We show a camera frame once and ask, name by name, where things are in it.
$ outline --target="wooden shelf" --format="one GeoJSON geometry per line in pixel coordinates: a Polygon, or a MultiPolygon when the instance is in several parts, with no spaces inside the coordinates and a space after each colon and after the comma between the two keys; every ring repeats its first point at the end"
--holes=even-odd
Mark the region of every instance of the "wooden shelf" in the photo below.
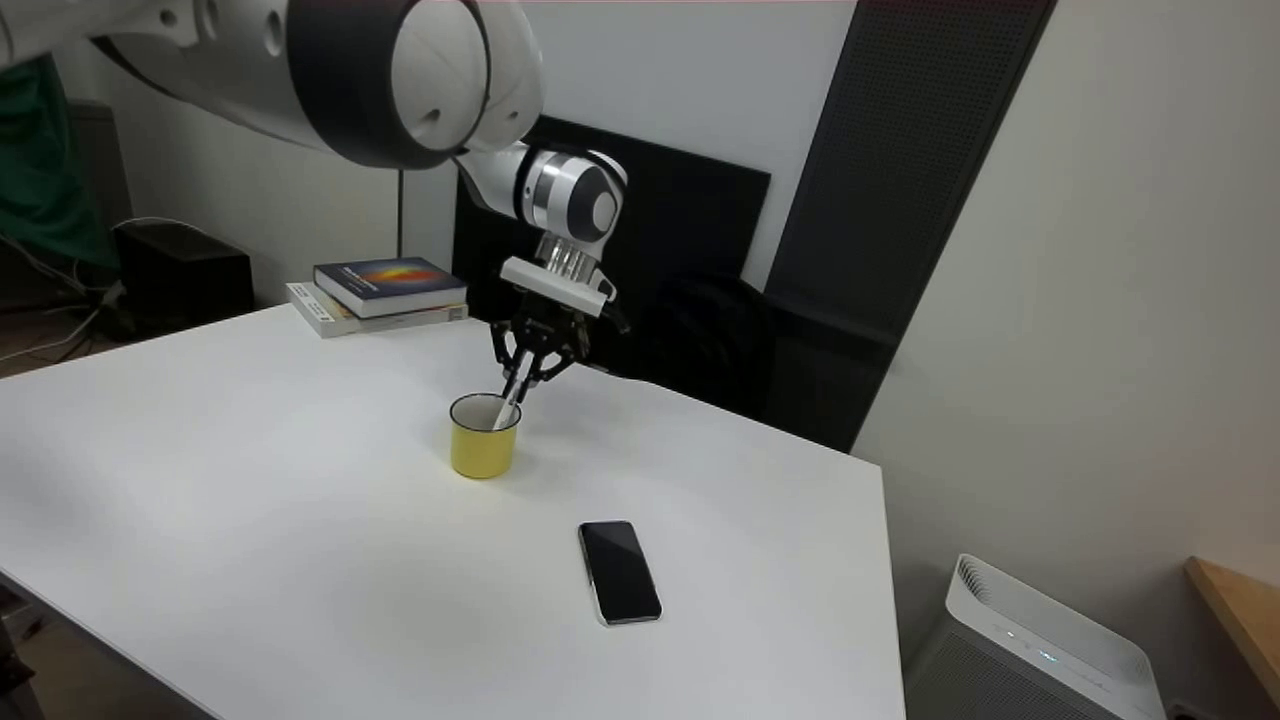
{"type": "Polygon", "coordinates": [[[1188,578],[1280,707],[1280,590],[1202,556],[1188,561],[1188,578]]]}

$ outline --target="green object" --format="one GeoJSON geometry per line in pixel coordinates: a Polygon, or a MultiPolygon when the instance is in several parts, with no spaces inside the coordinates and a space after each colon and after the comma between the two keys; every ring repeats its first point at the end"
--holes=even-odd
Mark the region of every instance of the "green object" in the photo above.
{"type": "Polygon", "coordinates": [[[0,237],[118,267],[54,60],[0,72],[0,237]]]}

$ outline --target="black cable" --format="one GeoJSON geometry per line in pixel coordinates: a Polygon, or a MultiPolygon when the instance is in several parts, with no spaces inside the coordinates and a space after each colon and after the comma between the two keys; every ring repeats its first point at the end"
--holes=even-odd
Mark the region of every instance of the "black cable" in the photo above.
{"type": "Polygon", "coordinates": [[[96,326],[88,326],[88,327],[76,335],[76,343],[59,357],[59,364],[74,359],[74,357],[88,357],[94,332],[96,332],[96,326]]]}
{"type": "Polygon", "coordinates": [[[7,351],[0,357],[0,367],[14,364],[14,359],[26,359],[26,357],[41,357],[41,351],[55,351],[65,343],[80,343],[84,332],[94,332],[94,326],[107,312],[107,304],[102,301],[69,335],[59,342],[48,342],[48,343],[31,343],[31,347],[22,347],[22,351],[7,351]]]}
{"type": "Polygon", "coordinates": [[[54,301],[28,301],[28,304],[0,304],[0,319],[4,315],[44,315],[44,312],[59,312],[59,309],[94,309],[102,304],[102,292],[84,292],[84,297],[54,297],[54,301]]]}

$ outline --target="white wall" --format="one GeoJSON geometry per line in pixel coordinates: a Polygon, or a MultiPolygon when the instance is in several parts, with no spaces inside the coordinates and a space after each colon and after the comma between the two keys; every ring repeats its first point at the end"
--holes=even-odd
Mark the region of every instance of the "white wall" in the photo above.
{"type": "MultiPolygon", "coordinates": [[[[768,282],[857,0],[525,0],[549,114],[774,173],[746,278],[768,282]]],[[[407,245],[449,260],[453,173],[412,177],[407,245]]]]}
{"type": "Polygon", "coordinates": [[[1280,0],[1059,0],[857,443],[907,648],[971,549],[1273,716],[1188,594],[1280,582],[1280,0]]]}
{"type": "Polygon", "coordinates": [[[177,215],[254,257],[257,292],[320,260],[395,254],[395,177],[266,140],[166,102],[94,49],[59,51],[74,102],[118,109],[125,173],[139,215],[177,215]]]}

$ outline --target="black smartphone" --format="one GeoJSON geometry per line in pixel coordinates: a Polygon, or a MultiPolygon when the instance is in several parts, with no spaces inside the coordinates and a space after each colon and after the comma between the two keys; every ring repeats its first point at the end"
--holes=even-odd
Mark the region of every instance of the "black smartphone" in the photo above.
{"type": "Polygon", "coordinates": [[[580,525],[577,542],[584,546],[590,578],[610,625],[666,615],[634,525],[580,525]]]}

